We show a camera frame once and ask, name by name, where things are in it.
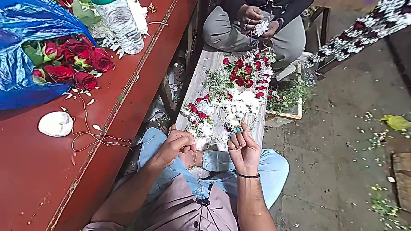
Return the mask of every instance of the red wooden table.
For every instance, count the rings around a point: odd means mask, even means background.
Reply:
[[[157,12],[148,14],[152,37],[144,50],[121,60],[98,78],[99,87],[88,102],[89,126],[99,125],[102,134],[133,139],[171,62],[197,0],[152,0]],[[140,0],[148,6],[150,0]],[[42,106],[0,111],[0,230],[79,230],[106,198],[128,148],[99,143],[74,156],[75,136],[55,138],[37,130],[40,118],[68,109],[76,117],[74,132],[86,131],[82,102],[64,97]],[[94,139],[76,140],[81,149]]]

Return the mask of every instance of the concrete floor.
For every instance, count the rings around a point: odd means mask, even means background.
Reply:
[[[330,28],[335,34],[362,14],[332,13]],[[386,226],[366,202],[369,193],[375,193],[370,186],[376,184],[388,188],[387,197],[394,199],[386,179],[390,150],[362,149],[370,146],[367,139],[373,132],[387,127],[360,117],[369,111],[374,118],[405,114],[411,119],[411,98],[385,42],[377,42],[328,72],[314,93],[301,120],[269,128],[264,136],[263,148],[279,150],[290,164],[283,193],[270,209],[278,230],[384,230]]]

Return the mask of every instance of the pink shirt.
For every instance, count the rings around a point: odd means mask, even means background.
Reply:
[[[208,209],[199,205],[183,175],[179,175],[153,203],[154,212],[144,215],[144,223],[148,224],[144,231],[238,231],[227,193],[218,185],[213,185],[208,200]],[[86,225],[82,231],[124,230],[123,226],[116,223],[95,222]]]

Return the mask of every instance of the man's left hand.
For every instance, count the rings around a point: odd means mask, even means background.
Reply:
[[[260,36],[260,38],[264,42],[270,40],[275,35],[275,32],[277,31],[279,26],[280,24],[277,21],[270,22],[270,24],[268,24],[268,30],[265,31],[264,34]]]

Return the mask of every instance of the yellow leaf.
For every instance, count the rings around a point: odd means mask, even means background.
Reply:
[[[395,130],[407,129],[411,127],[411,122],[399,115],[384,115],[379,121],[385,121],[388,126]]]

